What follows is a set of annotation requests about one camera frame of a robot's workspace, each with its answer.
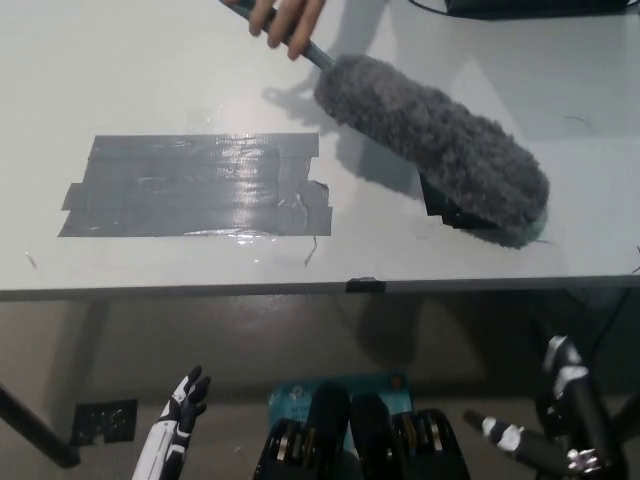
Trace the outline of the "person's bare hand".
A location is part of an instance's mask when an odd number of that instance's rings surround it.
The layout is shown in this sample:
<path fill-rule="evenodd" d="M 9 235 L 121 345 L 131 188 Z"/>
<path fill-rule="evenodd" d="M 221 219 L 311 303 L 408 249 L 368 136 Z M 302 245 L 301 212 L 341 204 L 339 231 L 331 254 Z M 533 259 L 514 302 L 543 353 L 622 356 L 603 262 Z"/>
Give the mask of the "person's bare hand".
<path fill-rule="evenodd" d="M 284 0 L 279 3 L 274 19 L 268 27 L 267 44 L 275 49 L 290 38 L 288 58 L 296 60 L 308 47 L 318 19 L 324 9 L 325 0 Z M 259 36 L 268 21 L 273 0 L 258 0 L 249 15 L 249 32 Z"/>

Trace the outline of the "robot right hand white black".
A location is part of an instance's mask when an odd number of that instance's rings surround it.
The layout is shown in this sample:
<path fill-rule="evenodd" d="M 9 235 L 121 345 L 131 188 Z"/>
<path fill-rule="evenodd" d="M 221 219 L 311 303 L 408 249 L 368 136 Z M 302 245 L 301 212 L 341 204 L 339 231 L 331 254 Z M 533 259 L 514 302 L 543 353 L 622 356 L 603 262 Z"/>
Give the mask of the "robot right hand white black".
<path fill-rule="evenodd" d="M 468 410 L 464 420 L 512 460 L 559 479 L 627 479 L 628 465 L 589 368 L 566 336 L 548 340 L 543 369 L 551 379 L 547 415 L 569 438 L 562 445 L 542 434 Z"/>

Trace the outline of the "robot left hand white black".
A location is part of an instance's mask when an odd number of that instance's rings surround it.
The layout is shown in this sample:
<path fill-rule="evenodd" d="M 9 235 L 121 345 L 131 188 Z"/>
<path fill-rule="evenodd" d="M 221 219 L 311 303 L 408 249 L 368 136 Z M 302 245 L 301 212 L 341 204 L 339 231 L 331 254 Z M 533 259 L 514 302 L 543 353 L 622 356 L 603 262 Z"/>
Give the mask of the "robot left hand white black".
<path fill-rule="evenodd" d="M 211 378 L 194 367 L 178 384 L 152 425 L 134 470 L 133 480 L 178 480 L 196 420 L 206 411 L 204 403 Z"/>

